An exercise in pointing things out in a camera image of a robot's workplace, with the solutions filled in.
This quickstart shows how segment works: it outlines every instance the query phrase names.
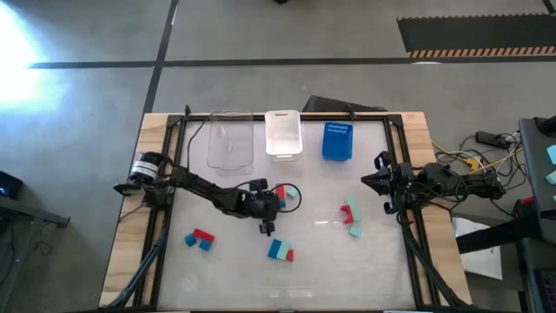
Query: blue container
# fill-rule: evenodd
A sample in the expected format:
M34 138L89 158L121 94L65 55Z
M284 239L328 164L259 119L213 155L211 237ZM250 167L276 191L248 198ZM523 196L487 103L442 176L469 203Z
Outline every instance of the blue container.
M326 122L322 139L322 157L325 160L346 161L351 158L354 144L354 126Z

